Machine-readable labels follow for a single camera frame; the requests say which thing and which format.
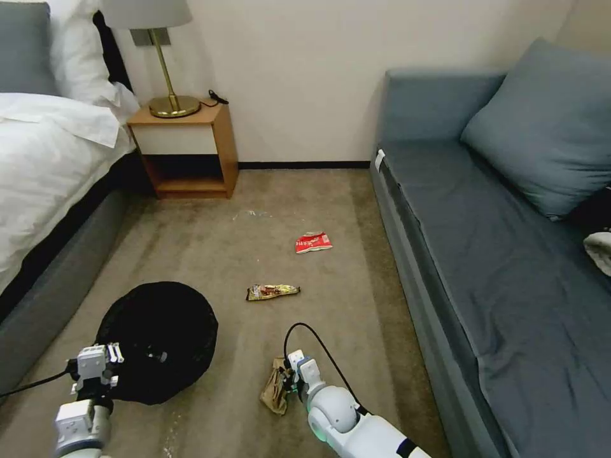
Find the beige carpet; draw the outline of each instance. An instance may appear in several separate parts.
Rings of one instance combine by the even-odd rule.
[[[311,230],[326,231],[334,248],[296,255],[295,239]],[[114,300],[161,280],[184,282],[210,301],[219,321],[216,354],[193,387],[164,405],[117,402],[107,454],[333,457],[310,432],[297,399],[284,417],[258,400],[287,328],[306,321],[370,411],[433,457],[449,456],[366,170],[246,171],[232,200],[134,202],[115,252],[28,379],[63,369],[91,343]],[[258,282],[297,284],[302,292],[245,302],[246,288]],[[290,340],[290,350],[298,348],[340,384],[306,331]],[[69,387],[66,378],[9,399],[0,408],[0,455],[51,456],[53,419],[71,399]]]

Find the brass lamp base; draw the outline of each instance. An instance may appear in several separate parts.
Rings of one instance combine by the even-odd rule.
[[[151,115],[157,118],[182,118],[197,113],[202,107],[198,99],[188,95],[159,97],[151,100],[148,106]]]

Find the black trash bag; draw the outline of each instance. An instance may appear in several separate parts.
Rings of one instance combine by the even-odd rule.
[[[210,366],[218,322],[204,296],[177,282],[143,284],[108,310],[96,344],[118,342],[125,362],[109,397],[161,404]]]

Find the wall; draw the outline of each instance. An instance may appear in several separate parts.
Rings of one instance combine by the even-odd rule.
[[[558,43],[611,55],[611,0],[578,0],[558,35]]]
[[[231,102],[241,161],[368,160],[389,67],[508,67],[572,0],[192,0],[170,30],[176,90]],[[154,50],[117,34],[142,102]]]

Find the candy bar wrapper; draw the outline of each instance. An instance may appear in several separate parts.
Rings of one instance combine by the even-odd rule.
[[[297,294],[301,291],[298,286],[290,285],[252,285],[248,288],[246,300],[266,300],[275,297]]]

